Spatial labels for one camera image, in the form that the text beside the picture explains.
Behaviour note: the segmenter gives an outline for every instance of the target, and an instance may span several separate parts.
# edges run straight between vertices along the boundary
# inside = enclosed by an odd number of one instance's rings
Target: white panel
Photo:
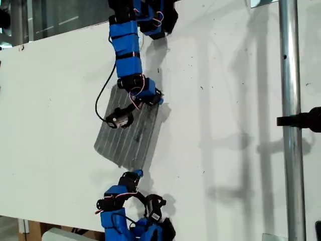
[[[72,232],[67,232],[58,228],[52,228],[44,233],[41,238],[42,241],[94,241]]]
[[[260,7],[277,1],[278,0],[251,0],[251,8]]]
[[[287,238],[264,233],[262,241],[287,241]]]
[[[302,110],[309,111],[321,103],[321,3],[298,4]],[[150,38],[141,51],[171,113],[139,187],[168,200],[176,241],[285,237],[278,4],[199,0],[177,9],[164,60]],[[94,102],[114,56],[108,23],[0,51],[0,215],[103,231],[96,201],[125,171],[93,148],[101,124]],[[313,240],[321,136],[303,137]],[[125,206],[131,218],[141,213],[140,203]]]

